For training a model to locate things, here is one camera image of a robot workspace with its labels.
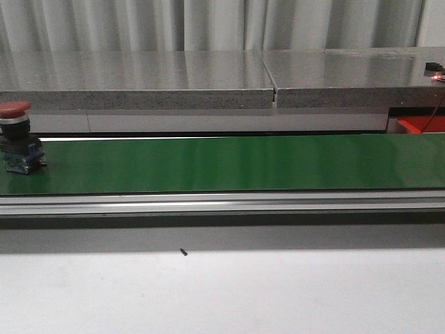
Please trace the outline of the red mushroom button spare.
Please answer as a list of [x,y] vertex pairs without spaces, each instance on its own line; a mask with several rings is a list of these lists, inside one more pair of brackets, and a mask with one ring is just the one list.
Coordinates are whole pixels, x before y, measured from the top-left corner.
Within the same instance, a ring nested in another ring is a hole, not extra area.
[[1,153],[8,172],[29,175],[47,165],[41,140],[30,133],[30,108],[25,101],[1,103]]

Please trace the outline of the grey stone counter left slab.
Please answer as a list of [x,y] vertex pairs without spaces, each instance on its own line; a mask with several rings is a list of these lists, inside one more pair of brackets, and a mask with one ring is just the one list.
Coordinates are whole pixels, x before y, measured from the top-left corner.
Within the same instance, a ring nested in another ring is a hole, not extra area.
[[1,54],[1,100],[37,109],[268,109],[273,99],[254,51]]

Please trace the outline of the red bin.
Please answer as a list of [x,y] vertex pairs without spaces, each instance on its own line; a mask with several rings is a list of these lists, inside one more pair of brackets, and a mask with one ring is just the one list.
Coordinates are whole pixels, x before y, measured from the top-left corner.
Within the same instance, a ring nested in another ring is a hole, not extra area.
[[445,118],[444,116],[435,116],[429,122],[430,116],[405,116],[398,119],[398,123],[402,125],[409,134],[444,132]]

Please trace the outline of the grey stone counter slab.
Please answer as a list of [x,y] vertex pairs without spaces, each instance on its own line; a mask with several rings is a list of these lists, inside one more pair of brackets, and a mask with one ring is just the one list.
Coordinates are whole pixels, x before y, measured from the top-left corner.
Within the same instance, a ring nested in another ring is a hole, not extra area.
[[1,54],[1,100],[37,109],[268,109],[273,99],[254,51]]
[[279,108],[430,107],[444,84],[425,76],[442,47],[272,50],[263,62]]

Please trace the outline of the green conveyor belt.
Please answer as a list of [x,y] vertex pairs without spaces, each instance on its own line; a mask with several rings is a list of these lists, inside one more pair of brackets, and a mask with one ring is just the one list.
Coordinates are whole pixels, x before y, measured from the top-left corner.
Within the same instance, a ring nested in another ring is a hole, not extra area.
[[45,168],[1,172],[3,195],[444,186],[442,133],[48,141],[44,150]]

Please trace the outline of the white pleated curtain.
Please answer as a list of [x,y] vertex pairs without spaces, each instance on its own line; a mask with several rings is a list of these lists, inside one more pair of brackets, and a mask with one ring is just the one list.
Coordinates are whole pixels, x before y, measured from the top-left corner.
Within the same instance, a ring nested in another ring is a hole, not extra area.
[[415,46],[423,1],[2,1],[4,51]]

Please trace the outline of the small black sensor red light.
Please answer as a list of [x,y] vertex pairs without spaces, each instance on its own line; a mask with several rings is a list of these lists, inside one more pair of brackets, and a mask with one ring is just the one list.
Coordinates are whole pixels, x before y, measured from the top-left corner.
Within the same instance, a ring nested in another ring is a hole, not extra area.
[[442,64],[436,62],[427,62],[425,64],[424,76],[435,81],[445,81],[445,68]]

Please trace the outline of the grey stone counter right slab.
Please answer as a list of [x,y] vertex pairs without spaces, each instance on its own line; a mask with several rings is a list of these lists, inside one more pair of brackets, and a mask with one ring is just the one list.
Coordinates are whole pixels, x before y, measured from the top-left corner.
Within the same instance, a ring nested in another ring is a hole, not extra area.
[[263,62],[279,108],[430,107],[444,84],[425,76],[442,47],[272,50]]

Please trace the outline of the aluminium conveyor frame rail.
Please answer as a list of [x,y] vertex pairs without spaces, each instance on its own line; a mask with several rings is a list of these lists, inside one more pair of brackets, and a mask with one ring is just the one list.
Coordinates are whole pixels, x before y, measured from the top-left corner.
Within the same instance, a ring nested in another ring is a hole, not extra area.
[[443,209],[444,190],[3,196],[1,216]]

